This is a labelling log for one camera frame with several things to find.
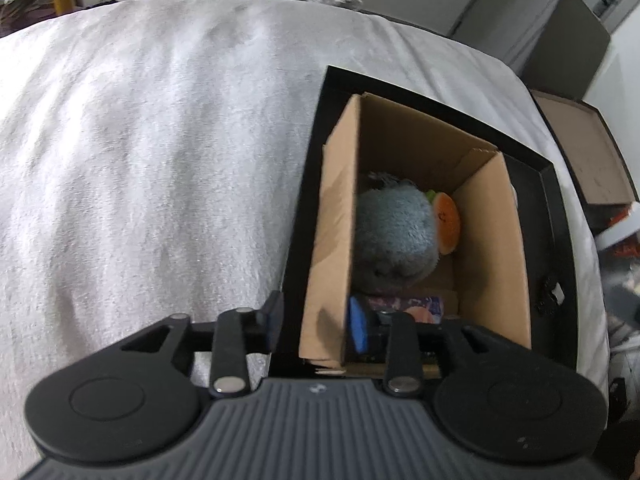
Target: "black tray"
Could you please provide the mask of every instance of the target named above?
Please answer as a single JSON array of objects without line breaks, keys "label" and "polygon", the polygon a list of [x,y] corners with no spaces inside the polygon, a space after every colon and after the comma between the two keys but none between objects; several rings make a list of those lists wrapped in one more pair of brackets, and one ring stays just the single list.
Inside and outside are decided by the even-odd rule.
[{"label": "black tray", "polygon": [[[292,376],[312,370],[298,359],[300,326],[311,255],[316,234],[322,146],[352,94],[369,92],[427,113],[494,144],[504,154],[511,183],[518,195],[529,281],[532,349],[575,369],[578,346],[577,295],[569,226],[553,164],[543,156],[442,103],[368,76],[328,67],[320,92],[300,185],[298,208],[284,274],[284,323],[271,376]],[[554,314],[536,309],[542,280],[555,274],[565,300]]]}]

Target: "cardboard box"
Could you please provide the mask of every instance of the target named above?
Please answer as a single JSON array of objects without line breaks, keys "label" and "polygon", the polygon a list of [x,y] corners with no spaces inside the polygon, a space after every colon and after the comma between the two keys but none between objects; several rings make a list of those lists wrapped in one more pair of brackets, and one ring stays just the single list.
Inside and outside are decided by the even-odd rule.
[{"label": "cardboard box", "polygon": [[300,357],[342,369],[359,173],[385,171],[449,193],[462,218],[458,249],[407,297],[440,295],[445,313],[530,348],[520,223],[502,153],[491,143],[395,102],[354,95],[323,151],[318,224]]}]

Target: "gray plush toy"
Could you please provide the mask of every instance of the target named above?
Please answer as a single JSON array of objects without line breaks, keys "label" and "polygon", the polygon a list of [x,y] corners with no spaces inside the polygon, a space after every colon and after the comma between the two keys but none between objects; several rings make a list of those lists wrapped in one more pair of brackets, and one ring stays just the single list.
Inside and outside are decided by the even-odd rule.
[{"label": "gray plush toy", "polygon": [[431,204],[409,181],[374,176],[382,189],[358,196],[353,248],[353,288],[365,294],[397,294],[438,264]]}]

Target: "white blanket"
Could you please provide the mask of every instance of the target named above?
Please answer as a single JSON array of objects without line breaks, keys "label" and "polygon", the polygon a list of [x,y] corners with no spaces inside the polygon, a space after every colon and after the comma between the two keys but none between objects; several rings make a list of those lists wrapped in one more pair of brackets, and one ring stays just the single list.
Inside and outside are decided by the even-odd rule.
[{"label": "white blanket", "polygon": [[279,0],[139,0],[0,40],[0,478],[37,459],[42,377],[172,312],[279,284],[327,65],[472,115],[552,160],[578,283],[578,371],[609,358],[593,239],[526,88],[500,61],[377,16]]}]

